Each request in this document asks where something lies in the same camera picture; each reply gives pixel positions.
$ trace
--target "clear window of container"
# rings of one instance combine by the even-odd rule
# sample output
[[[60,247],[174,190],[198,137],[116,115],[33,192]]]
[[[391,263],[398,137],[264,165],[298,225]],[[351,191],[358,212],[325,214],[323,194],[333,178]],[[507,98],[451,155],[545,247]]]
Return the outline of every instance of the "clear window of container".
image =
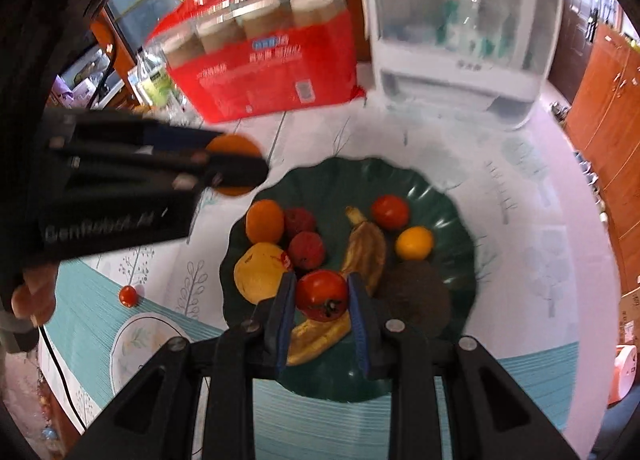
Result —
[[[558,0],[376,0],[378,32],[518,70],[542,73]]]

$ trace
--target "dark door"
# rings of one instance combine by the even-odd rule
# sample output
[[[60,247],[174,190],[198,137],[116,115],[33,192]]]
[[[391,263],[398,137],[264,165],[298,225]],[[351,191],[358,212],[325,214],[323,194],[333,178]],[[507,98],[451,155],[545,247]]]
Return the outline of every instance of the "dark door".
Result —
[[[590,17],[592,11],[599,8],[600,0],[564,1],[558,48],[549,81],[570,103],[574,101],[589,63],[593,40]]]

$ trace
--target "banana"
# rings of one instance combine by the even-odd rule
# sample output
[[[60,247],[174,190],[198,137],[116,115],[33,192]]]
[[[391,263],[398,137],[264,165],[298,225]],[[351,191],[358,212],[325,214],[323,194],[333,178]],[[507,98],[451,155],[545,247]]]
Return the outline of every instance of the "banana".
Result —
[[[348,207],[346,215],[353,225],[347,252],[340,273],[346,278],[359,273],[369,296],[375,293],[385,266],[386,242],[380,228],[368,221],[355,207]],[[349,312],[335,321],[322,323],[308,319],[291,332],[287,366],[304,364],[318,357],[351,331]]]

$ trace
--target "red tomato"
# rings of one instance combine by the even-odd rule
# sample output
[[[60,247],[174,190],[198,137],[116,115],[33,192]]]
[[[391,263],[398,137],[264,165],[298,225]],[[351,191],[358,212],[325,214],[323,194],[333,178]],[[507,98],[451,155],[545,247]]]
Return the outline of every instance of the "red tomato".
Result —
[[[382,195],[371,206],[371,216],[383,229],[396,231],[409,223],[409,205],[399,196]]]
[[[138,304],[138,292],[131,285],[125,285],[122,287],[118,294],[118,298],[128,309],[131,309]]]
[[[298,282],[296,307],[314,321],[338,319],[349,308],[347,282],[333,271],[313,271]]]

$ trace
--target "scalloped green plate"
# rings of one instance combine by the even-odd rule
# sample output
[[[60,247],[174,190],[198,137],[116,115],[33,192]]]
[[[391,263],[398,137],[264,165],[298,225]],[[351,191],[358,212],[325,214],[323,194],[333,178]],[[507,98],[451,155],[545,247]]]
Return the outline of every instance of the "scalloped green plate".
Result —
[[[351,232],[345,207],[356,206],[369,216],[371,204],[385,194],[407,199],[410,224],[423,225],[434,233],[436,244],[429,261],[449,289],[452,312],[449,325],[439,338],[456,341],[476,298],[474,241],[451,199],[420,173],[394,167],[382,159],[332,157],[316,166],[290,170],[280,182],[258,193],[254,201],[271,198],[283,209],[304,207],[311,211],[327,251],[322,268],[339,271]],[[286,249],[286,242],[280,246]],[[243,217],[231,228],[229,247],[220,265],[223,313],[229,326],[244,321],[254,311],[254,305],[242,297],[234,283],[234,266],[249,247]],[[388,256],[387,265],[395,260],[393,252]],[[338,402],[370,400],[390,391],[389,382],[370,381],[362,376],[351,334],[315,360],[286,368],[278,382],[294,393]]]

